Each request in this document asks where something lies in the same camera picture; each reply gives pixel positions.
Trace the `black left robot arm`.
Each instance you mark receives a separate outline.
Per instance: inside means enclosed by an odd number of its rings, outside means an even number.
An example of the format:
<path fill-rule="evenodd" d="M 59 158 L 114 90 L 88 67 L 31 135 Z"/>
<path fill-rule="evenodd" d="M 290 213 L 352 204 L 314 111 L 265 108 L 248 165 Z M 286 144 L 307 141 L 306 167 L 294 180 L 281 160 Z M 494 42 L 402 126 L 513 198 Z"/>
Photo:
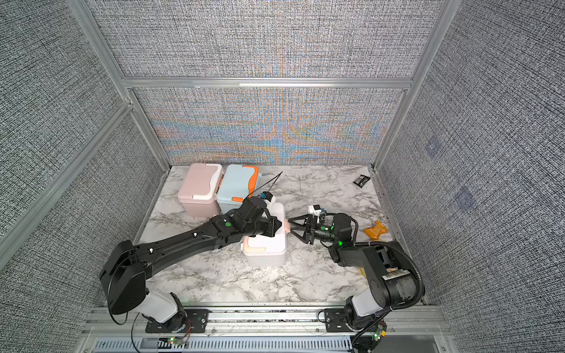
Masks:
<path fill-rule="evenodd" d="M 266 201 L 250 197 L 239 208 L 162 241 L 141 245 L 123 241 L 110 253 L 99 276 L 108 312 L 113 317 L 141 310 L 152 292 L 146 281 L 169 266 L 238 243 L 245 236 L 273 238 L 281 228 L 282 220 L 271 214 Z"/>

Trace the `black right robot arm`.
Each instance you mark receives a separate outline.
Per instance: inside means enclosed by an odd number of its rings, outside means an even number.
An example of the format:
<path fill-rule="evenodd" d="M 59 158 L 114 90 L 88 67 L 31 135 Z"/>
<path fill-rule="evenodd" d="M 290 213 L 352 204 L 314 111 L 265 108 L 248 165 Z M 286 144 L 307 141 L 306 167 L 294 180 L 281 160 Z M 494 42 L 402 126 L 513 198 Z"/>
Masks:
<path fill-rule="evenodd" d="M 358 241 L 358 222 L 345 213 L 306 214 L 288 219 L 289 232 L 304 244 L 319 241 L 341 267 L 364 270 L 368 289 L 346 300 L 345 322 L 355 331 L 384 319 L 388 313 L 414 306 L 425 284 L 413 259 L 397 241 Z"/>

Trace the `white pink medicine chest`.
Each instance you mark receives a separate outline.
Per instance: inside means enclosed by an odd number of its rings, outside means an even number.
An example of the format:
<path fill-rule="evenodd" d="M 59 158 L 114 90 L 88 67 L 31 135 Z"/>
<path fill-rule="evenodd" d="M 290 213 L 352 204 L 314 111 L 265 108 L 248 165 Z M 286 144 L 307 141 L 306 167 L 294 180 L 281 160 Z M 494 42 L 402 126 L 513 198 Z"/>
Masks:
<path fill-rule="evenodd" d="M 286 262 L 287 236 L 285 231 L 285 208 L 280 202 L 267 202 L 267 209 L 283 224 L 273 237 L 256 235 L 244 237 L 241 250 L 251 267 L 266 268 L 283 266 Z"/>

